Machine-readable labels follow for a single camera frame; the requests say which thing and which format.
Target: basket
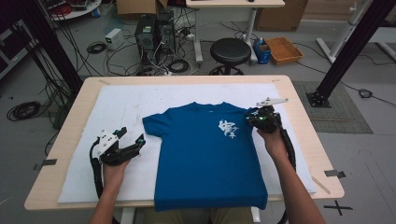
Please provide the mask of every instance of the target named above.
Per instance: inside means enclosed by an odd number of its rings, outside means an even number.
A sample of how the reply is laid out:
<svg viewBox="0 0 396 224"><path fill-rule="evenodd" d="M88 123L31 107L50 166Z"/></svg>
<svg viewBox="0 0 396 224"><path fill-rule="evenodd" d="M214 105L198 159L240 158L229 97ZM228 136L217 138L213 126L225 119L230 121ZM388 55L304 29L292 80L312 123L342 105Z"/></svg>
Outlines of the basket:
<svg viewBox="0 0 396 224"><path fill-rule="evenodd" d="M271 59L276 65L295 63L303 54L286 37L264 39L271 50Z"/></svg>

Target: t-shirt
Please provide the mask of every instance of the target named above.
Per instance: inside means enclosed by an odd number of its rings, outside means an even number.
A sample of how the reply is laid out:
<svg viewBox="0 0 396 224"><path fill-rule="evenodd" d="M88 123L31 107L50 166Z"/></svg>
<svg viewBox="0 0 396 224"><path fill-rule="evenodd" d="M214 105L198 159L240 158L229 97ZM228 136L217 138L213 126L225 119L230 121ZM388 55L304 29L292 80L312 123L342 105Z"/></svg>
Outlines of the t-shirt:
<svg viewBox="0 0 396 224"><path fill-rule="evenodd" d="M191 103L143 118L161 137L154 202L157 211L256 206L268 193L245 121L247 109L228 103Z"/></svg>

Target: white graphic print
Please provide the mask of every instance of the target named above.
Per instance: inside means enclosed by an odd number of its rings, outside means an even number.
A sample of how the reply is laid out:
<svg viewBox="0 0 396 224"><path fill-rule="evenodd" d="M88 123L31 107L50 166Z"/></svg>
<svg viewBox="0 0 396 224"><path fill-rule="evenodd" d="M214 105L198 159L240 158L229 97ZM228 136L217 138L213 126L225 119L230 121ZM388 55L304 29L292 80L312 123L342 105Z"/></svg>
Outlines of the white graphic print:
<svg viewBox="0 0 396 224"><path fill-rule="evenodd" d="M230 136L232 139L236 137L235 131L239 128L234 127L235 123L233 122L227 122L227 120L221 120L219 122L219 128L221 128L222 131L224 131L224 136Z"/></svg>

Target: white mat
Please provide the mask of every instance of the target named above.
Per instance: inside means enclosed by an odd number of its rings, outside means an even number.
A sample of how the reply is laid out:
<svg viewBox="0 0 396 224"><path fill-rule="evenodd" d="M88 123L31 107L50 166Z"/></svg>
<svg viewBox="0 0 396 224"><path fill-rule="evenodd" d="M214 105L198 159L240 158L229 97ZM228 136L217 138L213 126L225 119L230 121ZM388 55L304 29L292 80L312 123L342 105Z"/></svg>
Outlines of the white mat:
<svg viewBox="0 0 396 224"><path fill-rule="evenodd" d="M163 113L169 107L198 104L220 104L227 102L243 108L255 107L267 97L278 98L273 84L203 84L203 85L133 85L104 86L81 135L78 147L70 162L59 203L96 202L93 174L89 151L102 130L113 133L126 127L128 133L120 140L120 147L127 147L141 134L147 143L141 149L140 157L132 159L126 170L119 201L154 199L155 180L160 153L161 138L145 133L142 118ZM283 105L274 106L279 112L285 129L294 145L297 173L308 192L316 188L307 169L295 134L290 127ZM264 141L253 130L253 139L259 155L262 176L269 196L281 195L276 168L265 150Z"/></svg>

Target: shirt sleeve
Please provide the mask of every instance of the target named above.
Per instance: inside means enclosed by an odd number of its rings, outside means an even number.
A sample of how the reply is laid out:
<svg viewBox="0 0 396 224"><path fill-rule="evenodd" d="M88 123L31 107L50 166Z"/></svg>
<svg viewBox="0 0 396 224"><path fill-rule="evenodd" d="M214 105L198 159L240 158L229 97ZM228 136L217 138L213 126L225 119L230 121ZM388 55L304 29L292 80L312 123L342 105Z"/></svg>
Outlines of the shirt sleeve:
<svg viewBox="0 0 396 224"><path fill-rule="evenodd" d="M172 116L170 109L163 114L154 114L143 118L143 125L147 134L162 137L170 132Z"/></svg>

